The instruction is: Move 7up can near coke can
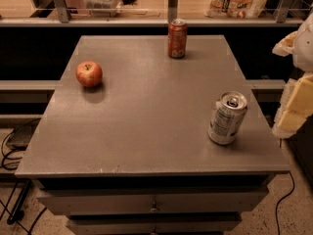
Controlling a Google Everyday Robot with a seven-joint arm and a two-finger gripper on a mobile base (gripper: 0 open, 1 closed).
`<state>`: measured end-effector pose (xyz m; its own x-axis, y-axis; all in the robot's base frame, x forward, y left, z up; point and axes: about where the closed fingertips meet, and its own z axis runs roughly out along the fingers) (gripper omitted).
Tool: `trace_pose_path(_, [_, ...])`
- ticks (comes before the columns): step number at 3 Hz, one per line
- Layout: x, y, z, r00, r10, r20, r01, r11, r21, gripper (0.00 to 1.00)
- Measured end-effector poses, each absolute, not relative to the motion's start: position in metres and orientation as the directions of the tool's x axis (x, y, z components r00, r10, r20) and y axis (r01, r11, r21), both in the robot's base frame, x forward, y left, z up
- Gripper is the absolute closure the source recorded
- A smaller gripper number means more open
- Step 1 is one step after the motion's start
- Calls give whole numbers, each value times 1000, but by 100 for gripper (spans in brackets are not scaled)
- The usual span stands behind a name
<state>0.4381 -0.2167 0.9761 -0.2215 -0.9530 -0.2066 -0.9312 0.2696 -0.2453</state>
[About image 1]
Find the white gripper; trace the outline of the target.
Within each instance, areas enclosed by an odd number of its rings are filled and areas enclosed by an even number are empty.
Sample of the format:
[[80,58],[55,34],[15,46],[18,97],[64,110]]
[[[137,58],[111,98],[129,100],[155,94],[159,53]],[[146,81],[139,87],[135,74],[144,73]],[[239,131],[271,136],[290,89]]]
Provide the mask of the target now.
[[[293,65],[303,71],[313,71],[313,14],[296,31],[278,42],[272,53],[285,57],[292,54]],[[274,118],[273,134],[282,139],[293,136],[313,115],[313,74],[298,80],[290,78],[284,87],[280,108]]]

